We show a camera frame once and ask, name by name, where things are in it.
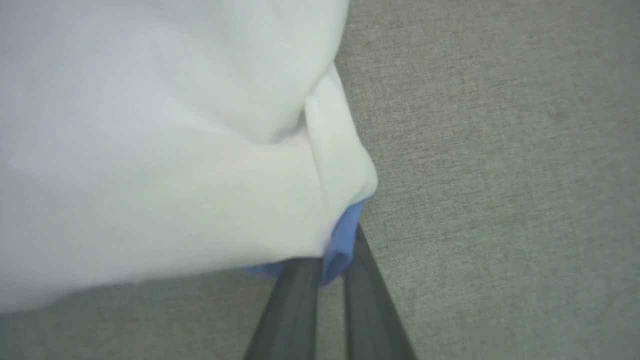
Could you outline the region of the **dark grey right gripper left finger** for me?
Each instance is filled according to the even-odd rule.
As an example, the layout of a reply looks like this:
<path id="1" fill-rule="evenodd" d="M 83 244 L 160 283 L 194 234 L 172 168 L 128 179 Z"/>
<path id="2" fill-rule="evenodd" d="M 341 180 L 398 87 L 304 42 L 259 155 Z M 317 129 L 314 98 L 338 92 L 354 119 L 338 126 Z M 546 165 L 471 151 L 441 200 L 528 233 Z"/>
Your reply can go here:
<path id="1" fill-rule="evenodd" d="M 318 258 L 284 263 L 244 360 L 315 360 L 321 275 Z"/>

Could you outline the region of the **grey fabric sofa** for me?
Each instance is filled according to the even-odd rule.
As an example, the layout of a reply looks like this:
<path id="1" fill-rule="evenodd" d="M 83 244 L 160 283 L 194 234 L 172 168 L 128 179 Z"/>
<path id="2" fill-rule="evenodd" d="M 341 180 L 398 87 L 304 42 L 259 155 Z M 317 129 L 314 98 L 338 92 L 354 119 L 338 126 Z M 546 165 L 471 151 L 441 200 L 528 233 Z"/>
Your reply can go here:
<path id="1" fill-rule="evenodd" d="M 640 0 L 350 0 L 336 66 L 420 360 L 640 360 Z"/>

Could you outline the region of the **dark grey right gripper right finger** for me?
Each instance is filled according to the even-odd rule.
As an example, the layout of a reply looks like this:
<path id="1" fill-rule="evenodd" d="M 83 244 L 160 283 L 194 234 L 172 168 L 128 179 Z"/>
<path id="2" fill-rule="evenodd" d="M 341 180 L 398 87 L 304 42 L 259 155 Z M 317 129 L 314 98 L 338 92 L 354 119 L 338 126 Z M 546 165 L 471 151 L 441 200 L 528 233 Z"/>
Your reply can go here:
<path id="1" fill-rule="evenodd" d="M 343 284 L 347 360 L 418 360 L 361 225 Z"/>

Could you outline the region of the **white garment with blue trim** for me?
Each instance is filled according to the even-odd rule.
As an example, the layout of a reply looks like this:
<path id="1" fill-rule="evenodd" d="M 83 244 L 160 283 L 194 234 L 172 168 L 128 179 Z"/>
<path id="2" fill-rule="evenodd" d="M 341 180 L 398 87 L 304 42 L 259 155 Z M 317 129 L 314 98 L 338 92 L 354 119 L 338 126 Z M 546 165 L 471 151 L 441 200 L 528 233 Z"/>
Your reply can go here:
<path id="1" fill-rule="evenodd" d="M 0 314 L 351 262 L 377 189 L 335 60 L 350 0 L 0 0 Z"/>

